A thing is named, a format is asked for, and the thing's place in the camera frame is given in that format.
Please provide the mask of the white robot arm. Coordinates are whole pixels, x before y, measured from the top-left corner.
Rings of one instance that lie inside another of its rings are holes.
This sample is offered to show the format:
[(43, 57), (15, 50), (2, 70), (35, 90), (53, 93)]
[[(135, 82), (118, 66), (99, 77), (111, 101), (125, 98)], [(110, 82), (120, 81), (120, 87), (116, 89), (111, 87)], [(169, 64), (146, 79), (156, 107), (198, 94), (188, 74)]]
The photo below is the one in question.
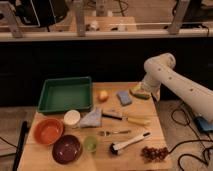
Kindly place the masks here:
[(213, 123), (213, 90), (210, 90), (174, 71), (176, 59), (171, 53), (151, 57), (144, 62), (144, 78), (131, 89), (133, 94), (151, 93), (160, 100), (160, 86), (164, 85), (196, 113)]

